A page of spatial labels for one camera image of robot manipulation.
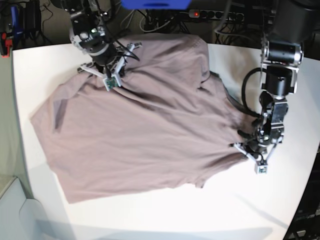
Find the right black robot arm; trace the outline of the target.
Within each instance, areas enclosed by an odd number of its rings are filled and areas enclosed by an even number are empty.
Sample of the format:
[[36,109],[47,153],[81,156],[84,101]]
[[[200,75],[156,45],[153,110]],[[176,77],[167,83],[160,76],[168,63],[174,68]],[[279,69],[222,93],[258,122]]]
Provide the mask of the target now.
[[88,72],[102,79],[107,91],[122,86],[128,58],[139,61],[134,50],[140,42],[123,45],[114,37],[107,23],[115,17],[116,4],[110,1],[111,12],[103,11],[97,0],[52,0],[51,3],[70,16],[70,42],[92,58],[78,72]]

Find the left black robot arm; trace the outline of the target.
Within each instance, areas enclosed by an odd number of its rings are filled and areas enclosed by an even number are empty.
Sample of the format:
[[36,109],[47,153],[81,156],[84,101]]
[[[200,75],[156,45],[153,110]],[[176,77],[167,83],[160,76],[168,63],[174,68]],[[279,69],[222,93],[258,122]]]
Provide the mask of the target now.
[[[319,20],[318,0],[277,1],[272,26],[261,39],[260,67],[249,71],[243,79],[242,102],[227,95],[237,110],[255,118],[253,132],[238,130],[244,142],[232,143],[231,147],[255,162],[257,174],[267,173],[268,160],[283,141],[284,118],[289,109],[286,97],[297,91],[298,72],[304,59],[303,42],[312,34]],[[251,110],[246,102],[246,86],[255,73],[266,74],[260,78],[260,113]]]

